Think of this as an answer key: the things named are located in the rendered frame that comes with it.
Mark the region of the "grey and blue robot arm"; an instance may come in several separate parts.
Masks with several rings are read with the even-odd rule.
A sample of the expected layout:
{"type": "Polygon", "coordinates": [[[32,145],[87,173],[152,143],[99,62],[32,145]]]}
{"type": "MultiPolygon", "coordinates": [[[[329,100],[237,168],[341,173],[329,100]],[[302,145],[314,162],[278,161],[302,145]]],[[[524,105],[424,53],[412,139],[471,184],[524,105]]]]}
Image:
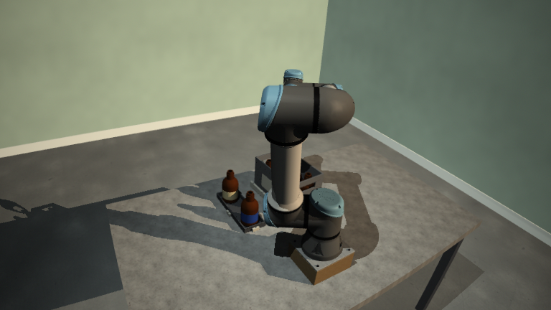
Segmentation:
{"type": "Polygon", "coordinates": [[[263,198],[264,220],[270,227],[307,229],[301,249],[313,260],[329,261],[340,255],[344,200],[327,188],[303,195],[299,189],[302,143],[309,133],[344,127],[354,111],[354,100],[341,85],[303,83],[300,70],[286,70],[283,85],[263,89],[258,130],[270,142],[273,188],[263,198]]]}

